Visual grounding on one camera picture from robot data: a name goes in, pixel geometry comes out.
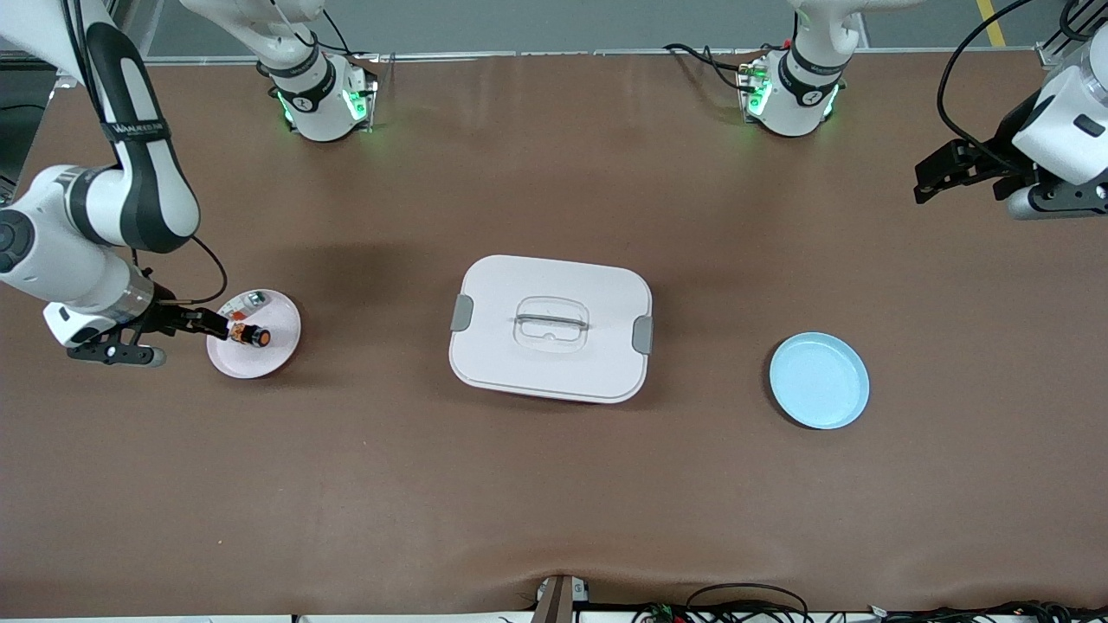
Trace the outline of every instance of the brown tabletop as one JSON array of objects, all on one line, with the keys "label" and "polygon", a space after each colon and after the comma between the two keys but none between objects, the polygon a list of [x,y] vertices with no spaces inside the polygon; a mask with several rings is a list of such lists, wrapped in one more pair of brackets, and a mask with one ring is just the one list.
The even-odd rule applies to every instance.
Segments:
[{"label": "brown tabletop", "polygon": [[[299,302],[298,356],[222,376],[66,359],[0,297],[0,615],[514,609],[553,572],[594,599],[760,581],[815,609],[1108,601],[1108,221],[1016,223],[987,185],[912,202],[952,137],[945,55],[872,54],[815,134],[739,121],[664,57],[400,64],[378,125],[285,132],[253,68],[152,70],[230,293]],[[1043,73],[967,57],[952,114],[991,134]],[[111,155],[58,93],[29,171]],[[491,254],[632,268],[655,354],[628,402],[466,387],[447,357]],[[143,259],[182,296],[195,247]],[[786,337],[850,343],[869,408],[793,426]]]}]

